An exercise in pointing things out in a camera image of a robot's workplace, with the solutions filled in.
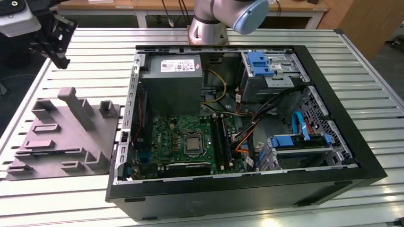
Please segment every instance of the black bracket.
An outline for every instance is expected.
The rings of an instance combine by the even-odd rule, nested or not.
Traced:
[[[66,69],[71,60],[64,55],[79,23],[67,20],[55,11],[40,15],[38,19],[42,29],[32,33],[31,48],[51,58],[59,69]]]

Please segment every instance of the wooden table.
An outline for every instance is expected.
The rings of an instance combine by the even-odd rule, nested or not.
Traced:
[[[168,14],[182,15],[179,1],[164,0]],[[184,0],[190,14],[194,15],[195,0]],[[308,17],[306,29],[316,29],[324,13],[330,7],[320,0],[319,4],[311,4],[306,0],[280,0],[282,17]],[[114,3],[88,4],[87,0],[71,0],[59,6],[63,15],[135,15],[139,27],[147,27],[147,15],[166,15],[162,0],[115,0]],[[268,16],[278,14],[278,5],[272,4],[268,9]]]

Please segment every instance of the aluminum extrusion table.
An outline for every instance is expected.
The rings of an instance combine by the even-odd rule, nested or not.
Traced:
[[[346,106],[388,177],[320,206],[147,222],[162,226],[387,226],[404,217],[404,103],[344,35],[332,30],[228,31],[231,44],[306,45]],[[139,44],[187,44],[186,29],[79,28],[67,70],[47,60],[0,139],[6,170],[28,132],[38,98],[55,104],[60,87],[76,87],[91,104],[124,105]],[[138,223],[104,202],[108,175],[0,181],[0,226],[128,226]]]

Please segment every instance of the table leg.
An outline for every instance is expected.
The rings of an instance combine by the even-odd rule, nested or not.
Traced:
[[[136,11],[138,24],[140,28],[147,28],[146,15],[147,13],[144,10]]]
[[[319,23],[322,21],[324,12],[314,12],[311,18],[310,18],[310,22],[306,26],[306,29],[318,29]]]

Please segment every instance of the blue plastic latch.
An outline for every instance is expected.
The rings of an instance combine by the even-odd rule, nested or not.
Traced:
[[[272,138],[272,146],[274,147],[284,147],[284,146],[292,146],[294,141],[291,136],[276,136]]]
[[[292,137],[291,136],[278,136],[276,140],[279,142],[279,145],[283,146],[292,146],[294,145],[294,141],[292,141]]]
[[[278,139],[272,138],[271,139],[272,147],[279,147]]]
[[[263,159],[263,157],[266,156],[266,154],[267,154],[267,150],[263,149],[263,151],[260,153],[260,156],[259,156],[258,162]]]
[[[332,140],[332,138],[331,138],[331,135],[324,134],[323,137],[324,137],[324,139],[326,139],[327,144],[328,144],[328,145],[332,145],[334,140]]]
[[[270,60],[263,51],[247,53],[247,61],[252,70],[254,76],[274,76],[275,72],[270,65]]]

